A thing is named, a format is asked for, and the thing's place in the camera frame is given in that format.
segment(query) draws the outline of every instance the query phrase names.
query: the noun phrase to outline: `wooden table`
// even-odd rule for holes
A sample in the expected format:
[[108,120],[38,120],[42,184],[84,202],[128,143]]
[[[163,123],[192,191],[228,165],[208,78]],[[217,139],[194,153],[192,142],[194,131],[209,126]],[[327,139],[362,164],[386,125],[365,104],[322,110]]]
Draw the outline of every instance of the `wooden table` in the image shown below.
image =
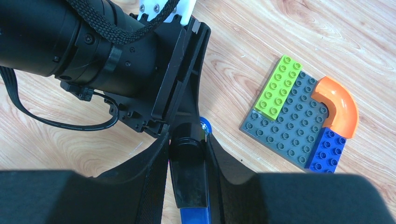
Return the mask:
[[[138,12],[136,0],[114,2]],[[255,171],[301,172],[239,130],[276,61],[287,54],[314,78],[332,76],[353,94],[360,125],[336,172],[368,178],[396,216],[394,1],[198,0],[193,14],[212,29],[200,113],[232,156]],[[34,114],[74,124],[110,117],[100,98],[80,102],[53,78],[24,72],[17,77],[22,102]],[[122,123],[90,133],[41,124],[11,105],[4,85],[0,88],[1,169],[73,169],[97,176],[153,142]],[[163,223],[180,223],[170,181]]]

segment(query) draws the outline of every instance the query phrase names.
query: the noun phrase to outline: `orange curved block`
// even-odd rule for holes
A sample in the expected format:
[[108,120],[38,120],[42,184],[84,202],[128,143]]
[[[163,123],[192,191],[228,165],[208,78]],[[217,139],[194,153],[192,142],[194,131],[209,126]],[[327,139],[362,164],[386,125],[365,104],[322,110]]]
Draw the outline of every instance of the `orange curved block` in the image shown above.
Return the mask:
[[351,93],[339,82],[326,76],[318,81],[311,97],[324,103],[329,109],[329,117],[323,127],[344,138],[350,139],[355,136],[359,123],[359,111]]

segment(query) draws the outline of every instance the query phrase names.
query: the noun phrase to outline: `white bracket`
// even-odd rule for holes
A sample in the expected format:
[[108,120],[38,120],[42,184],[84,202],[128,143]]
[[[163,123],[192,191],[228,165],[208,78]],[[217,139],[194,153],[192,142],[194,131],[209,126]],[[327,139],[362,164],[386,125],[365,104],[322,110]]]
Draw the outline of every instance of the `white bracket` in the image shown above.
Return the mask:
[[[175,15],[181,15],[182,20],[180,24],[186,26],[190,21],[196,1],[197,0],[180,0],[176,6],[176,10],[174,10],[164,22],[172,22]],[[166,2],[167,0],[140,0],[138,20],[140,20],[143,14],[147,14],[147,21],[151,21],[160,13]]]

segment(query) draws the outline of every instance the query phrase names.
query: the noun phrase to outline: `robotic arm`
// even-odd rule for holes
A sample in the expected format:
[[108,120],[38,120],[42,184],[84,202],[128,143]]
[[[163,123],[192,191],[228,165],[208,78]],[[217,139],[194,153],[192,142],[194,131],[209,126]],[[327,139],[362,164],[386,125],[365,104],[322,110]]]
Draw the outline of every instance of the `robotic arm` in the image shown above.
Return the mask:
[[[168,161],[178,208],[206,209],[207,223],[393,223],[362,177],[255,173],[205,135],[198,90],[211,31],[186,4],[146,1],[128,15],[109,0],[0,2],[0,73],[17,108],[60,128],[120,120],[157,138],[97,178],[0,172],[0,223],[159,224]],[[102,96],[113,117],[96,126],[39,118],[20,103],[13,69],[54,75],[80,100]]]

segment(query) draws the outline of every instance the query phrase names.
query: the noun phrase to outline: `black cable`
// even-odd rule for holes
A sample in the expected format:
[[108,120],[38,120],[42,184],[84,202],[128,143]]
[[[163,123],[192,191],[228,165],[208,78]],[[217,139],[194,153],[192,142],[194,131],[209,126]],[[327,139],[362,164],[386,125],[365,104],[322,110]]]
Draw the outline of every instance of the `black cable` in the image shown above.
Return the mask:
[[107,99],[108,102],[112,103],[115,106],[115,112],[114,112],[113,117],[105,123],[102,123],[99,125],[80,126],[80,125],[70,125],[70,124],[65,124],[65,123],[60,123],[60,122],[40,118],[40,117],[30,113],[22,105],[21,101],[19,100],[18,84],[16,81],[16,75],[15,75],[14,69],[0,66],[0,74],[1,74],[1,77],[3,78],[4,85],[6,86],[8,95],[10,96],[10,99],[13,102],[13,104],[16,106],[16,108],[18,108],[20,111],[22,111],[26,115],[28,115],[42,123],[45,123],[47,125],[51,125],[51,126],[59,127],[59,128],[63,128],[63,129],[68,129],[68,130],[75,130],[75,131],[86,131],[86,132],[99,131],[99,130],[104,130],[104,129],[112,127],[113,125],[115,125],[115,123],[117,123],[117,121],[120,117],[119,108],[118,108],[118,105],[114,99],[112,99],[106,95],[103,95],[101,93],[93,92],[94,95],[101,96],[101,97]]
[[96,11],[88,0],[66,0],[71,7],[103,38],[114,44],[128,44],[140,40],[153,32],[172,13],[180,0],[168,0],[160,13],[146,26],[127,32],[111,24],[104,15]]

